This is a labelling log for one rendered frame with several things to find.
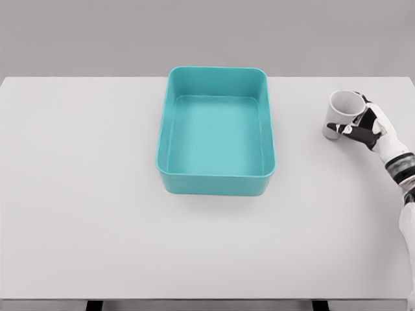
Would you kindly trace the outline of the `teal plastic basket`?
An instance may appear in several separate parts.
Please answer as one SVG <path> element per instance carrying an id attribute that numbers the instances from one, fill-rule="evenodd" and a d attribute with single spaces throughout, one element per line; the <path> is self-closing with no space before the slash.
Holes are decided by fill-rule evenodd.
<path id="1" fill-rule="evenodd" d="M 258 196 L 276 164 L 264 71 L 204 66 L 170 71 L 156 152 L 167 191 Z"/>

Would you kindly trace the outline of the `white paper cup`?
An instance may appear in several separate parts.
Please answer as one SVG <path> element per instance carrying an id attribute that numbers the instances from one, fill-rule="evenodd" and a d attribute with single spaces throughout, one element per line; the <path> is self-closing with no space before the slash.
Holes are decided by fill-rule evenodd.
<path id="1" fill-rule="evenodd" d="M 340 134 L 327 127 L 329 123 L 349 124 L 364 112 L 366 104 L 360 94 L 351 90 L 338 90 L 331 94 L 322 134 L 327 139 L 338 139 Z"/>

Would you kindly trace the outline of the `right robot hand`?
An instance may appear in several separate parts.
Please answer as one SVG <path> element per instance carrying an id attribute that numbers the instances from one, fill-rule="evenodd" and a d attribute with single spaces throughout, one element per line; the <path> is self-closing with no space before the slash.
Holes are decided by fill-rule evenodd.
<path id="1" fill-rule="evenodd" d="M 340 136 L 347 137 L 348 139 L 366 145 L 369 150 L 379 155 L 374 149 L 378 140 L 382 136 L 388 134 L 397 137 L 397 132 L 388 117 L 377 104 L 369 101 L 363 94 L 357 91 L 355 92 L 361 95 L 366 104 L 364 112 L 358 115 L 349 124 L 329 123 L 327 127 L 331 130 L 335 130 Z"/>

